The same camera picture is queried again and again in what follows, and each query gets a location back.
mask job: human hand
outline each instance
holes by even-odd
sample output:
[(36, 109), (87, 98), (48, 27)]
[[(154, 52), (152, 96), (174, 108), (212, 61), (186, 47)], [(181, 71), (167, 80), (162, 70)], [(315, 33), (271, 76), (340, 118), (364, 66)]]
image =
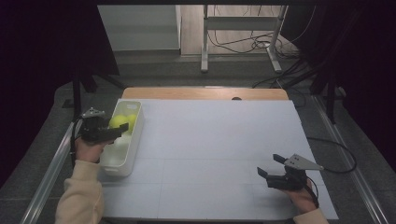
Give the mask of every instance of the human hand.
[[(312, 189), (312, 183), (308, 179), (306, 185)], [(280, 189), (280, 191), (286, 193), (294, 205), (298, 208), (300, 214), (308, 213), (317, 209), (312, 196), (309, 194), (308, 190), (285, 190)]]
[(76, 159), (80, 161), (98, 162), (100, 154), (103, 152), (104, 147), (110, 143), (113, 143), (114, 141), (115, 140), (110, 140), (91, 145), (90, 143), (82, 140), (81, 138), (78, 138), (75, 141)]

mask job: white paper sheet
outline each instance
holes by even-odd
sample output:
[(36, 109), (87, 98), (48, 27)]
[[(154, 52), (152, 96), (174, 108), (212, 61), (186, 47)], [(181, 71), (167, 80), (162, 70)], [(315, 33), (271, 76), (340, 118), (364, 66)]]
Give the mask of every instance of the white paper sheet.
[[(315, 161), (291, 101), (139, 100), (145, 124), (132, 174), (101, 173), (105, 217), (278, 220), (289, 198), (257, 175), (283, 175), (273, 154)], [(338, 219), (319, 171), (308, 172), (328, 219)]]

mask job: black curtain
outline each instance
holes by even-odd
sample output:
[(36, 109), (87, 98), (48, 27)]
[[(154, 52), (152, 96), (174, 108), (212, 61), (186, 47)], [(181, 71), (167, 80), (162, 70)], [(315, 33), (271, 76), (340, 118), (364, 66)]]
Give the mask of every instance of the black curtain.
[(86, 91), (96, 89), (93, 75), (119, 71), (93, 1), (2, 1), (0, 27), (3, 185), (47, 118), (55, 91), (75, 71)]
[(344, 107), (396, 171), (396, 4), (366, 7), (340, 53), (337, 83)]

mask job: beige sleeve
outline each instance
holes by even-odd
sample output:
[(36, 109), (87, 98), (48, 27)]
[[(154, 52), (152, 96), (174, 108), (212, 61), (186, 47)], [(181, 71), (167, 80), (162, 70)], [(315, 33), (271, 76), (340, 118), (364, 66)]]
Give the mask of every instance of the beige sleeve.
[(310, 224), (310, 223), (329, 224), (326, 217), (323, 216), (323, 213), (321, 212), (321, 210), (319, 208), (312, 212), (305, 213), (305, 214), (299, 215), (297, 217), (294, 217), (293, 220), (296, 224)]
[(99, 164), (76, 161), (71, 178), (64, 181), (64, 195), (56, 209), (55, 223), (98, 223), (103, 215)]

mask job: metal stand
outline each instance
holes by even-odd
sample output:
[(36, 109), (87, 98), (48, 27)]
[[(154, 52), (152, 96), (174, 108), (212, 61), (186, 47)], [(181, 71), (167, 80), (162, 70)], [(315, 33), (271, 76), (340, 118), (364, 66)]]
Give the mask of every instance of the metal stand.
[(275, 72), (281, 73), (279, 61), (276, 57), (275, 45), (286, 13), (286, 6), (282, 6), (278, 17), (208, 17), (207, 5), (204, 5), (204, 42), (202, 45), (201, 72), (208, 71), (208, 30), (240, 30), (240, 31), (274, 31), (271, 43), (266, 45), (268, 56)]

